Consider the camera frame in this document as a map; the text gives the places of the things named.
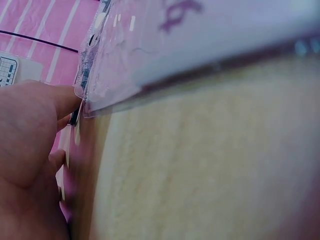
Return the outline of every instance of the pink surface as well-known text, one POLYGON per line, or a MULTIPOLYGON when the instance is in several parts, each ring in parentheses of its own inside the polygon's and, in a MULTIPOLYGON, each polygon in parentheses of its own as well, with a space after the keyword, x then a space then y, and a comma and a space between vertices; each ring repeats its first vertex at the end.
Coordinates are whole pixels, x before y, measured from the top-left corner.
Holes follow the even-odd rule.
MULTIPOLYGON (((0 0, 0 29, 79 49, 98 9, 96 0, 0 0)), ((41 81, 72 85, 78 54, 0 34, 0 51, 29 57, 43 65, 41 81)), ((59 136, 53 149, 57 149, 59 136)))

